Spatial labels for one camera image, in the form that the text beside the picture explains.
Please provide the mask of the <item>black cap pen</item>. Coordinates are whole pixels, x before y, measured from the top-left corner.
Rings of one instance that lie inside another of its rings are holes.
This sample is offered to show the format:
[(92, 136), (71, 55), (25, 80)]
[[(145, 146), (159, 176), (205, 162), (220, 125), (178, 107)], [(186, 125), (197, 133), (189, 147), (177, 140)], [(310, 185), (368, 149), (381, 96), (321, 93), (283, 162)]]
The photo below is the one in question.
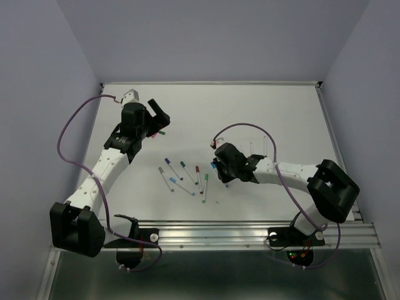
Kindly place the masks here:
[(263, 137), (263, 155), (268, 156), (268, 139), (266, 136)]

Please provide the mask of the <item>dark red cap pen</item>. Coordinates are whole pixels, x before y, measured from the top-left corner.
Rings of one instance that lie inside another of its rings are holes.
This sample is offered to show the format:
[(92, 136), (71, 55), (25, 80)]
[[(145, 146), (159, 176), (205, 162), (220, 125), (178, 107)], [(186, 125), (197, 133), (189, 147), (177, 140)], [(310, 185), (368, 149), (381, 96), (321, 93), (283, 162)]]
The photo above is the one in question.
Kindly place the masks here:
[(202, 182), (202, 179), (201, 179), (200, 168), (199, 168), (199, 166), (196, 166), (195, 168), (196, 168), (197, 183), (198, 183), (198, 186), (199, 186), (199, 193), (201, 195), (204, 195), (204, 186), (203, 186), (203, 182)]

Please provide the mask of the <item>purple cap pen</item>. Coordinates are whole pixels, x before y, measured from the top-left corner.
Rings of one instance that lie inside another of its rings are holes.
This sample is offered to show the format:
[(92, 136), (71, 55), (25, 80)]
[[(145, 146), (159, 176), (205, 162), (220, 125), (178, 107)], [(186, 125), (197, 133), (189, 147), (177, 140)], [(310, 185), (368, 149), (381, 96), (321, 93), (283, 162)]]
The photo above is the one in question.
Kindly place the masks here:
[(172, 164), (172, 162), (166, 157), (165, 162), (167, 163), (167, 165), (169, 166), (169, 168), (171, 169), (171, 171), (174, 173), (174, 175), (180, 180), (183, 181), (184, 178), (178, 173), (177, 169), (174, 167), (174, 165)]

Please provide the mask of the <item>light blue cap pen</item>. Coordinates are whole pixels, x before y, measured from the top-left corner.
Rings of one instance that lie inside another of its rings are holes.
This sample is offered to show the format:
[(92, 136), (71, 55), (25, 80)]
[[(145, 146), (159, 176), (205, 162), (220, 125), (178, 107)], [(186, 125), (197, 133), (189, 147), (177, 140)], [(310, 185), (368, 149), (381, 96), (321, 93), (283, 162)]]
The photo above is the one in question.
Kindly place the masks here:
[(196, 193), (189, 190), (188, 188), (186, 188), (185, 186), (183, 186), (181, 183), (179, 183), (176, 179), (174, 179), (173, 177), (170, 177), (169, 180), (175, 184), (177, 187), (179, 187), (180, 189), (182, 189), (183, 191), (185, 191), (186, 193), (188, 193), (191, 196), (195, 196)]

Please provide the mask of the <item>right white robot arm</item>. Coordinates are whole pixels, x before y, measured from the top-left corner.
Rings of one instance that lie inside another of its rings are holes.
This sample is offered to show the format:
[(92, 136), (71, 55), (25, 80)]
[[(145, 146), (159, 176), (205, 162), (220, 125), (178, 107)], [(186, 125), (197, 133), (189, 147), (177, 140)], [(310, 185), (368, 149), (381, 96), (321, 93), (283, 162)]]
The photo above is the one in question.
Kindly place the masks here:
[(287, 229), (289, 240), (301, 244), (329, 221), (343, 223), (360, 193), (359, 186), (332, 160), (317, 165), (277, 162), (266, 156), (246, 157), (233, 144), (215, 151), (214, 165), (223, 183), (234, 179), (284, 187), (299, 209)]

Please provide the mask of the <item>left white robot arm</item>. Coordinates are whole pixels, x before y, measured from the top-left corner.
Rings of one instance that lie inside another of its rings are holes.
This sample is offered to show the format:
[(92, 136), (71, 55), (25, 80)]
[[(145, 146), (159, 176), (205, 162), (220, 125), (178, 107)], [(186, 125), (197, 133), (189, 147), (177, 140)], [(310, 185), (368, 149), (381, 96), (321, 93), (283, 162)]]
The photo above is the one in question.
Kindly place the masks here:
[(120, 105), (121, 120), (95, 166), (89, 169), (76, 162), (87, 177), (63, 203), (56, 202), (50, 209), (52, 243), (57, 248), (93, 258), (117, 239), (125, 246), (140, 242), (137, 219), (127, 217), (129, 224), (118, 232), (111, 227), (106, 196), (141, 150), (143, 140), (167, 127), (170, 117), (154, 99), (143, 104), (135, 96), (125, 96)]

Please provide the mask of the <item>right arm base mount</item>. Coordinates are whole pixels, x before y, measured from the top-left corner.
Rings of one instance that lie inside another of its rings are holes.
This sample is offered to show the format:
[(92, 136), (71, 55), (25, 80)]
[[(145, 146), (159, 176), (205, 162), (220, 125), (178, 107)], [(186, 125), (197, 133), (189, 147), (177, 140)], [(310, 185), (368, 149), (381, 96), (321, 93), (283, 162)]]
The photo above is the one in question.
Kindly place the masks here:
[(312, 231), (306, 235), (294, 227), (294, 221), (286, 227), (270, 227), (264, 240), (272, 251), (286, 251), (287, 259), (295, 266), (310, 267), (314, 260), (313, 247), (324, 246), (324, 235), (320, 231)]

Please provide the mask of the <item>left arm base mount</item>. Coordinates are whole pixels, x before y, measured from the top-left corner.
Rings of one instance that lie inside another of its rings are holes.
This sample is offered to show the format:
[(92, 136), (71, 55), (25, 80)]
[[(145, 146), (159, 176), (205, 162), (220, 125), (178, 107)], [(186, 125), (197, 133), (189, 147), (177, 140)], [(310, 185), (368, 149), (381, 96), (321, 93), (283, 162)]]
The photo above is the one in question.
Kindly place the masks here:
[[(127, 254), (117, 254), (116, 262), (119, 269), (128, 273), (138, 273), (153, 268), (161, 260), (163, 250), (158, 244), (158, 240), (151, 240), (151, 235), (158, 235), (158, 229), (145, 229), (139, 227), (139, 221), (135, 217), (123, 214), (115, 214), (116, 222), (112, 223), (111, 231), (106, 231), (104, 248), (133, 248), (134, 251)], [(157, 249), (157, 258), (149, 261), (145, 257), (145, 249)]]

